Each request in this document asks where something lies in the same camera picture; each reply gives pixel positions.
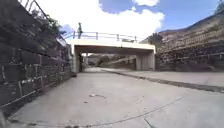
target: concrete bridge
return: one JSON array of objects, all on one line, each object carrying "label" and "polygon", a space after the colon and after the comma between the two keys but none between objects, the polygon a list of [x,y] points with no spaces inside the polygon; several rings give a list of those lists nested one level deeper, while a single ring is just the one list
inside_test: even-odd
[{"label": "concrete bridge", "polygon": [[78,39],[74,40],[74,63],[76,71],[80,64],[80,53],[106,53],[136,55],[136,70],[155,69],[155,46],[149,44],[139,44],[130,42],[110,42],[99,40]]}]

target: cloud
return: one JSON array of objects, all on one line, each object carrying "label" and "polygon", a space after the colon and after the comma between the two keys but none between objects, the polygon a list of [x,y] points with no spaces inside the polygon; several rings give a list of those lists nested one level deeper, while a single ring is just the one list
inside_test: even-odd
[{"label": "cloud", "polygon": [[133,6],[133,7],[131,8],[131,10],[132,10],[132,11],[136,11],[136,8],[135,8],[135,6]]},{"label": "cloud", "polygon": [[132,0],[134,3],[138,5],[147,5],[147,6],[155,6],[159,3],[159,0]]},{"label": "cloud", "polygon": [[161,27],[161,12],[142,10],[141,13],[126,10],[111,14],[101,9],[99,0],[37,0],[42,9],[60,24],[78,28],[82,23],[84,32],[124,34],[145,38]]},{"label": "cloud", "polygon": [[60,31],[66,31],[67,33],[70,33],[73,32],[74,29],[69,24],[65,24],[61,26]]}]

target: stone block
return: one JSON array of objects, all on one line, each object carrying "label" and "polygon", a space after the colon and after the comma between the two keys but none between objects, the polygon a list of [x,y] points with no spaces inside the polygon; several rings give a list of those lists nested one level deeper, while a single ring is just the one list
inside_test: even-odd
[{"label": "stone block", "polygon": [[70,72],[61,73],[61,74],[60,74],[60,77],[61,77],[60,80],[61,80],[61,81],[64,81],[64,80],[70,78],[70,77],[71,77],[71,74],[70,74]]},{"label": "stone block", "polygon": [[42,67],[42,75],[55,75],[56,73],[58,73],[58,67],[57,66],[45,66]]},{"label": "stone block", "polygon": [[50,81],[50,83],[55,83],[55,82],[57,82],[57,75],[51,75],[51,76],[49,77],[49,81]]},{"label": "stone block", "polygon": [[0,43],[0,64],[18,64],[21,61],[20,51]]},{"label": "stone block", "polygon": [[49,50],[47,50],[47,55],[52,56],[52,57],[57,57],[57,56],[59,56],[59,53],[54,49],[49,49]]},{"label": "stone block", "polygon": [[42,56],[42,66],[49,66],[49,65],[53,65],[52,64],[52,59],[48,56]]},{"label": "stone block", "polygon": [[36,77],[36,67],[33,65],[26,65],[26,78]]},{"label": "stone block", "polygon": [[47,77],[43,77],[43,85],[44,86],[48,86],[50,84],[50,77],[47,76]]},{"label": "stone block", "polygon": [[5,65],[5,81],[14,82],[26,79],[26,70],[24,65]]},{"label": "stone block", "polygon": [[0,105],[7,104],[21,97],[18,82],[0,85]]},{"label": "stone block", "polygon": [[62,64],[62,65],[60,65],[60,72],[65,72],[65,66]]},{"label": "stone block", "polygon": [[40,64],[39,54],[32,52],[22,51],[22,63],[23,64]]},{"label": "stone block", "polygon": [[42,88],[41,79],[25,80],[21,82],[22,95],[27,95],[32,91]]},{"label": "stone block", "polygon": [[36,68],[36,76],[39,77],[39,76],[42,76],[42,66],[35,66]]}]

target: bridge railing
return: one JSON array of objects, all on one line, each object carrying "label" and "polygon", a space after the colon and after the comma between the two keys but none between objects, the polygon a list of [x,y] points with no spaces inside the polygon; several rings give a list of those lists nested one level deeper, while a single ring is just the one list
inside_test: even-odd
[{"label": "bridge railing", "polygon": [[[37,3],[36,0],[18,0],[18,1],[31,15],[33,14],[34,11],[36,11],[39,13],[38,16],[41,16],[41,18],[45,19],[48,23],[50,22],[49,16],[43,11],[43,9],[40,7],[40,5]],[[62,45],[67,44],[65,39],[60,34],[57,34],[56,39]]]},{"label": "bridge railing", "polygon": [[[79,34],[77,32],[70,32],[65,37],[65,39],[73,38],[79,39]],[[80,39],[93,39],[93,40],[114,40],[117,42],[130,42],[138,43],[144,38],[137,36],[128,36],[122,34],[111,34],[111,33],[99,33],[99,32],[83,32],[80,36]]]}]

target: concrete path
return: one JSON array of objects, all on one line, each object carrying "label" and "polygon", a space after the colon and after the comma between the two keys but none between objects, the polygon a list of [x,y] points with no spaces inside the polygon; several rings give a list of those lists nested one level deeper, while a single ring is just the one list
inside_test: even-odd
[{"label": "concrete path", "polygon": [[11,128],[221,128],[223,108],[221,93],[81,73],[21,108]]},{"label": "concrete path", "polygon": [[120,69],[102,69],[125,76],[146,79],[152,82],[195,88],[199,90],[224,92],[224,73],[214,72],[153,72]]}]

